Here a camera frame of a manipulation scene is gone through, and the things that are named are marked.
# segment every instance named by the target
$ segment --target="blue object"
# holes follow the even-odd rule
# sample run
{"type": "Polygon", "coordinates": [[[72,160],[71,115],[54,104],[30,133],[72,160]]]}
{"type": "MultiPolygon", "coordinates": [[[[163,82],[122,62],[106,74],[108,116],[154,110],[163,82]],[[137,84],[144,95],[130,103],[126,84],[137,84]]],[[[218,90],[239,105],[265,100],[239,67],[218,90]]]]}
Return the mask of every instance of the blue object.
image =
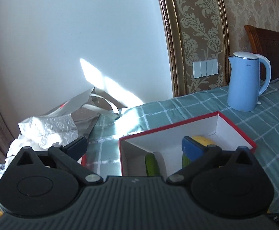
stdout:
{"type": "Polygon", "coordinates": [[[250,112],[254,110],[260,96],[268,87],[271,79],[270,61],[260,55],[235,52],[229,57],[231,76],[228,90],[228,105],[232,108],[250,112]],[[260,88],[260,63],[266,68],[266,79],[260,88]]]}
{"type": "Polygon", "coordinates": [[[206,150],[207,147],[198,143],[189,136],[185,136],[182,139],[182,151],[192,162],[201,157],[206,150]]]}

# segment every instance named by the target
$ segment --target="ribbed black surface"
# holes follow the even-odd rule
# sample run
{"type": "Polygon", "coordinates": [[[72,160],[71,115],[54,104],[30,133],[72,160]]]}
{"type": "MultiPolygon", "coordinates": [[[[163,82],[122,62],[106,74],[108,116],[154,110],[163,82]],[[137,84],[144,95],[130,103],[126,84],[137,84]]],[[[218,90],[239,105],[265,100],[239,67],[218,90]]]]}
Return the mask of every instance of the ribbed black surface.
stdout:
{"type": "Polygon", "coordinates": [[[199,208],[182,187],[160,177],[109,177],[100,186],[84,189],[68,209],[40,219],[4,215],[5,230],[89,229],[278,229],[263,216],[247,220],[216,217],[199,208]]]}

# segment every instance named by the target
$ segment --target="white switch panel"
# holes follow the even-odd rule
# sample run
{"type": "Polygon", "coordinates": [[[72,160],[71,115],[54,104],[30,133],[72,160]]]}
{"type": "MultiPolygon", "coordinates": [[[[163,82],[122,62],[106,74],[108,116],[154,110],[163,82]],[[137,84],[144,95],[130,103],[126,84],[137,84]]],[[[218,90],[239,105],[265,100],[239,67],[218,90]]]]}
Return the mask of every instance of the white switch panel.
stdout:
{"type": "Polygon", "coordinates": [[[193,62],[193,76],[195,79],[201,77],[200,61],[193,62]]]}
{"type": "Polygon", "coordinates": [[[201,70],[201,77],[205,77],[207,75],[207,62],[200,61],[200,70],[201,70]]]}
{"type": "Polygon", "coordinates": [[[213,74],[218,74],[218,62],[217,62],[217,59],[213,60],[213,74]]]}
{"type": "Polygon", "coordinates": [[[213,60],[207,60],[207,76],[213,75],[213,60]]]}

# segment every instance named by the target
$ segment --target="red and white box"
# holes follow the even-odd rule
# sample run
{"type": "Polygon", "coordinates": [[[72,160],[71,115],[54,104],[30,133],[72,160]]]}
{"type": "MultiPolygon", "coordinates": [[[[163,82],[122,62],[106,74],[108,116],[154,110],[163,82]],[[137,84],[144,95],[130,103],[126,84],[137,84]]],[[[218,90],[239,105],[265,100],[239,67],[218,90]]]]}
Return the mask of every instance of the red and white box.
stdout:
{"type": "Polygon", "coordinates": [[[221,112],[213,112],[119,139],[123,176],[147,176],[145,156],[153,153],[164,179],[182,168],[184,136],[204,136],[223,150],[256,144],[221,112]]]}

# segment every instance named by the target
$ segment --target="kettle lid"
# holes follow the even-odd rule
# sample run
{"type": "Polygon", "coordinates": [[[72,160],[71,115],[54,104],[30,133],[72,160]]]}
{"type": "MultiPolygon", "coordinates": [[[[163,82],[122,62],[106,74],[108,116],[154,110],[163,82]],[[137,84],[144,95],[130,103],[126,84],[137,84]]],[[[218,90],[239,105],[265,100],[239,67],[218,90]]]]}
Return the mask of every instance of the kettle lid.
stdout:
{"type": "Polygon", "coordinates": [[[249,59],[249,60],[256,60],[258,59],[258,56],[256,56],[253,53],[248,53],[248,52],[234,52],[233,54],[236,57],[240,57],[243,59],[249,59]]]}

